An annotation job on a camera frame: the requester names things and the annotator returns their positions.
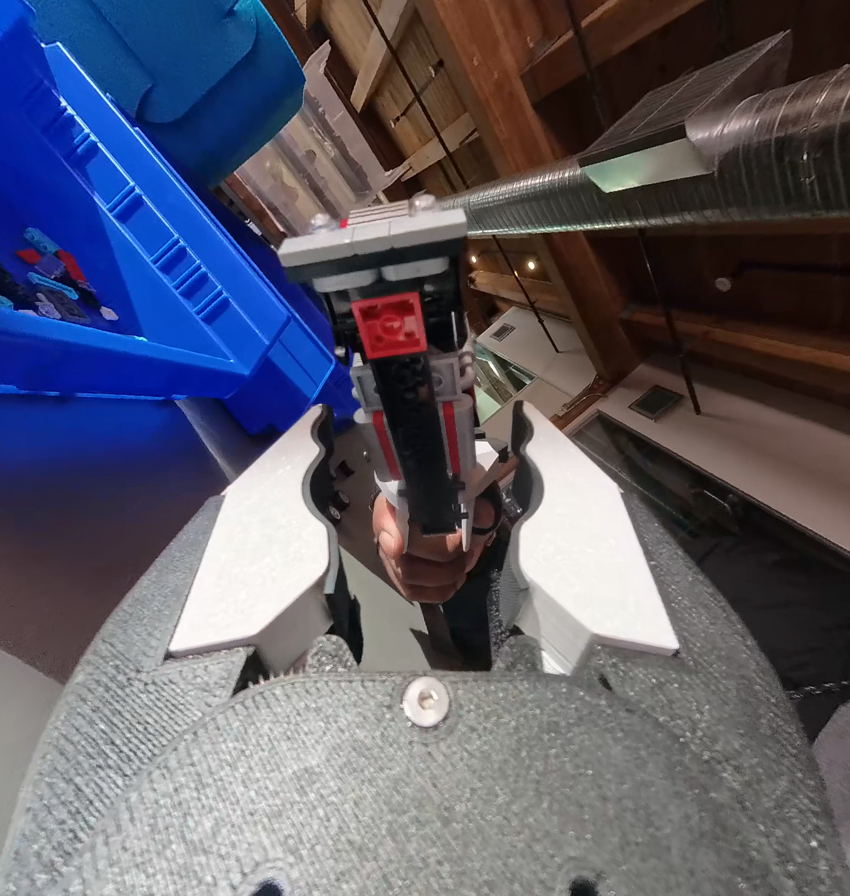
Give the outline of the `toy brick vehicle model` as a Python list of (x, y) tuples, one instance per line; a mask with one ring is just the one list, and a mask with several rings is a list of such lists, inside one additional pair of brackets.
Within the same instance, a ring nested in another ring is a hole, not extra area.
[(335, 347), (349, 355), (375, 482), (401, 532), (461, 532), (464, 473), (484, 435), (476, 352), (460, 261), (463, 210), (420, 193), (405, 203), (314, 217), (277, 250), (286, 277), (326, 305)]

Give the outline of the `pile of loose toy bricks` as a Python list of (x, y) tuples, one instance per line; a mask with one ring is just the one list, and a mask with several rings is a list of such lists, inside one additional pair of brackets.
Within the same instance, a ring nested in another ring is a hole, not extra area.
[(118, 329), (119, 315), (105, 306), (75, 256), (41, 230), (27, 228), (14, 252), (25, 268), (17, 280), (0, 260), (0, 308), (95, 329)]

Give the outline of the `person's right hand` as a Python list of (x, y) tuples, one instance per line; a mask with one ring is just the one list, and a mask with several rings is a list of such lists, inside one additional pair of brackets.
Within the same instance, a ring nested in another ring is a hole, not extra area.
[(463, 547), (458, 532), (424, 536), (411, 523), (404, 536), (397, 521), (397, 510), (384, 495), (376, 496), (372, 507), (376, 553), (389, 580), (405, 600), (442, 604), (463, 587), (485, 548), (496, 538), (496, 493), (490, 487), (478, 496), (473, 535), (467, 548)]

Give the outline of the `teal plastic bin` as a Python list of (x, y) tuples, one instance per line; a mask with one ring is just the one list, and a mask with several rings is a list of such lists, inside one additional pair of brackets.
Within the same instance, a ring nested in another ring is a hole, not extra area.
[(258, 1), (35, 1), (60, 44), (196, 184), (214, 187), (300, 111), (305, 73)]

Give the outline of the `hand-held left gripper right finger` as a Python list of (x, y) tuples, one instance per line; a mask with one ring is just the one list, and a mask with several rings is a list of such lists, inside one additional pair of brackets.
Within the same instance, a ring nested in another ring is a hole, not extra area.
[(543, 671), (569, 675), (589, 650), (673, 657), (666, 607), (615, 480), (530, 402), (513, 409), (522, 515), (506, 565), (506, 626), (530, 637)]

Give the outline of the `blue plastic bin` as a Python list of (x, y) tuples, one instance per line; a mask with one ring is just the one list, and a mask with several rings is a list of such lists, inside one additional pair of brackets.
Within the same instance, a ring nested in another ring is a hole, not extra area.
[(36, 298), (41, 273), (22, 255), (36, 230), (99, 307), (0, 306), (0, 394), (223, 399), (250, 434), (326, 404), (349, 425), (323, 312), (31, 19), (26, 2), (0, 2), (0, 274)]

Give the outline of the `rectangular duct vent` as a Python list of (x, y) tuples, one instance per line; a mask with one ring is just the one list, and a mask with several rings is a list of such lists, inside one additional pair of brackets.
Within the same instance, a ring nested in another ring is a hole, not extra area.
[(578, 156), (580, 170), (606, 194), (713, 173), (725, 119), (785, 84), (791, 51), (786, 29), (649, 92)]

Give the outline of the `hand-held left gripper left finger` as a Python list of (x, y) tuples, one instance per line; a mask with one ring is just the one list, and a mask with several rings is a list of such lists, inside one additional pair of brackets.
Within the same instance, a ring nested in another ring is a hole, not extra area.
[(171, 656), (251, 647), (282, 674), (327, 633), (341, 567), (333, 449), (332, 410), (313, 406), (223, 490)]

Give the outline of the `grey desk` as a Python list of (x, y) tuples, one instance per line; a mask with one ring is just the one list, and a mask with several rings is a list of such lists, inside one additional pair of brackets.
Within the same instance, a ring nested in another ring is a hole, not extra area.
[(0, 894), (53, 893), (136, 773), (246, 684), (235, 653), (160, 672), (168, 590), (116, 608), (258, 452), (216, 402), (0, 397)]

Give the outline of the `silver air duct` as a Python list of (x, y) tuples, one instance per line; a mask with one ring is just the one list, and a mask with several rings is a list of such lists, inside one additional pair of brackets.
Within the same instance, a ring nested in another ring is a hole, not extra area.
[(606, 193), (573, 157), (450, 196), (471, 235), (850, 218), (850, 64), (711, 121), (712, 172)]

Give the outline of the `clear plastic storage boxes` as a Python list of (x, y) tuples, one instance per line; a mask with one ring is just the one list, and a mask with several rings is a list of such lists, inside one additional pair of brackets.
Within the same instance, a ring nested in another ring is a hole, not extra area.
[(288, 237), (307, 233), (318, 215), (346, 218), (386, 203), (386, 188), (409, 171), (385, 168), (328, 78), (326, 41), (303, 66), (306, 84), (298, 113), (236, 171), (240, 184)]

